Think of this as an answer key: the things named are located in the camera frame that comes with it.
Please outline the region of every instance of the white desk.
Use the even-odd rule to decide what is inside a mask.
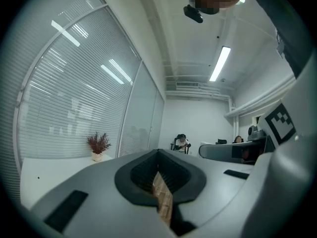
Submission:
[[[103,154],[102,161],[111,159]],[[57,160],[24,158],[20,181],[21,204],[30,210],[51,189],[95,163],[91,157]]]

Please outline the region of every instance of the flower pot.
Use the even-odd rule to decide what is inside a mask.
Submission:
[[[102,157],[103,157],[102,154],[97,154],[97,153],[91,152],[91,159],[93,161],[99,162],[99,161],[101,161]]]

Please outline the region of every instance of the person in white shirt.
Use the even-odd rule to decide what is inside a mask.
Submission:
[[[180,134],[177,137],[178,137],[178,139],[175,142],[175,148],[174,149],[179,151],[179,152],[185,152],[186,147],[190,147],[191,144],[186,139],[186,135]]]

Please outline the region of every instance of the red plant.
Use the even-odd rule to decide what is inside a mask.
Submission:
[[[111,144],[109,144],[109,138],[107,138],[107,134],[104,133],[100,136],[98,140],[98,132],[94,135],[87,137],[87,143],[90,148],[93,150],[93,153],[101,154],[104,150],[108,149]]]

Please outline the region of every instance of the white ceiling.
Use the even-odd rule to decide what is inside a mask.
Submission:
[[[217,81],[210,85],[237,88],[268,59],[267,50],[277,45],[274,26],[255,0],[217,15],[202,14],[202,24],[184,15],[188,0],[141,2],[160,48],[167,81],[208,83],[221,47],[229,44],[229,58]]]

